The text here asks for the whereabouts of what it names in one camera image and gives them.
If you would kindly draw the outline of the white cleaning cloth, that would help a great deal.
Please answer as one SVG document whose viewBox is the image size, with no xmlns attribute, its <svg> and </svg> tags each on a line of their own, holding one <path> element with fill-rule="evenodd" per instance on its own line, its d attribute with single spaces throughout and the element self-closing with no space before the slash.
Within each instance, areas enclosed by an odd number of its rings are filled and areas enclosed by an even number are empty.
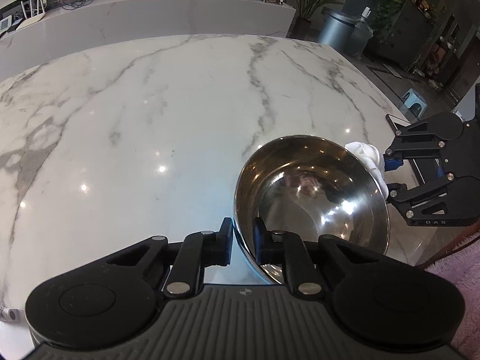
<svg viewBox="0 0 480 360">
<path fill-rule="evenodd" d="M 345 149 L 354 154 L 364 164 L 374 180 L 377 181 L 383 197 L 387 199 L 389 192 L 384 179 L 385 162 L 379 150 L 374 145 L 359 141 L 347 143 Z"/>
</svg>

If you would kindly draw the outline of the stainless steel bowl blue outside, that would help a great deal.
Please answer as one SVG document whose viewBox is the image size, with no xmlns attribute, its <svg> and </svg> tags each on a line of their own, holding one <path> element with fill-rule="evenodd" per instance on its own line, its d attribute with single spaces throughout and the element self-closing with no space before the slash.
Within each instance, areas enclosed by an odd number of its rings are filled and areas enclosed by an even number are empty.
<svg viewBox="0 0 480 360">
<path fill-rule="evenodd" d="M 318 136 L 283 136 L 244 164 L 234 194 L 236 238 L 246 260 L 269 284 L 281 267 L 259 263 L 255 220 L 269 231 L 297 233 L 304 242 L 323 234 L 385 254 L 391 235 L 383 188 L 358 155 Z"/>
</svg>

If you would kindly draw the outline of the light blue plastic stool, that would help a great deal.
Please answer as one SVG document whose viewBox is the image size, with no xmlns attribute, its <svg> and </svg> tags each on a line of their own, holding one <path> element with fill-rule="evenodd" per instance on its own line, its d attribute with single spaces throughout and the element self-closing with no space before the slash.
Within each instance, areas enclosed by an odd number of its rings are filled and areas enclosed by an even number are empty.
<svg viewBox="0 0 480 360">
<path fill-rule="evenodd" d="M 401 99 L 403 105 L 417 118 L 422 117 L 428 107 L 425 99 L 414 88 L 410 88 Z"/>
</svg>

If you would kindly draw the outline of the dark cabinet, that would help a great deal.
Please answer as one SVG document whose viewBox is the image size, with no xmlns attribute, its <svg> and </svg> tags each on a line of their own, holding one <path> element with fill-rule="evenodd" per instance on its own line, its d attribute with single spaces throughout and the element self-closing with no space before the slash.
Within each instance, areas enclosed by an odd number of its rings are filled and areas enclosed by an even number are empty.
<svg viewBox="0 0 480 360">
<path fill-rule="evenodd" d="M 479 0 L 425 12 L 408 2 L 391 29 L 368 42 L 366 55 L 406 72 L 418 69 L 459 101 L 479 78 Z"/>
</svg>

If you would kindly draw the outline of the clear water jug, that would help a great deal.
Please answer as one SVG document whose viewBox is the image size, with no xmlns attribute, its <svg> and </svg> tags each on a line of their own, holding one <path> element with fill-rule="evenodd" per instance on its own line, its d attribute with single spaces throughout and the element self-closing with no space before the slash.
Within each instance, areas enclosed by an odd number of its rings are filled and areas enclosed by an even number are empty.
<svg viewBox="0 0 480 360">
<path fill-rule="evenodd" d="M 349 44 L 349 55 L 352 57 L 359 58 L 367 46 L 368 41 L 374 35 L 373 30 L 371 30 L 367 23 L 370 14 L 371 8 L 365 7 L 355 25 Z"/>
</svg>

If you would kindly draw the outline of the grey metal trash bin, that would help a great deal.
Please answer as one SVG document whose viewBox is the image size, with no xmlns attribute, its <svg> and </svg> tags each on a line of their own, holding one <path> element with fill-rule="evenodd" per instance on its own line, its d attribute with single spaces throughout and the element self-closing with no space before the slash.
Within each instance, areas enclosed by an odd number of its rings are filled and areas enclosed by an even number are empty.
<svg viewBox="0 0 480 360">
<path fill-rule="evenodd" d="M 352 54 L 352 34 L 355 31 L 359 18 L 349 16 L 343 12 L 332 10 L 320 31 L 318 42 L 330 46 L 339 53 Z"/>
</svg>

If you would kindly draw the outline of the white wifi router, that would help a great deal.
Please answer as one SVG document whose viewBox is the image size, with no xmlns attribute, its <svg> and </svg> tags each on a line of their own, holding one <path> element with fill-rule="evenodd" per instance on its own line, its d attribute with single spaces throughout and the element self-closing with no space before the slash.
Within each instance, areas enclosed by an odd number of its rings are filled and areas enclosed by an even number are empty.
<svg viewBox="0 0 480 360">
<path fill-rule="evenodd" d="M 25 4 L 22 2 L 22 12 L 24 14 L 24 19 L 18 26 L 18 30 L 29 27 L 32 24 L 37 23 L 38 21 L 42 20 L 46 15 L 46 11 L 43 5 L 42 0 L 37 0 L 36 3 L 33 3 L 33 0 L 29 0 L 29 14 L 25 10 Z"/>
</svg>

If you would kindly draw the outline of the small white display device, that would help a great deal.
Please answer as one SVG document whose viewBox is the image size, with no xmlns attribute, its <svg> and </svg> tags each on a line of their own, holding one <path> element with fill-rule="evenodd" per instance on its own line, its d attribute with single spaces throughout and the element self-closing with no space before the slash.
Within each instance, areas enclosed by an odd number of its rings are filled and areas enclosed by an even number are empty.
<svg viewBox="0 0 480 360">
<path fill-rule="evenodd" d="M 0 20 L 0 34 L 6 33 L 12 25 L 12 16 Z"/>
</svg>

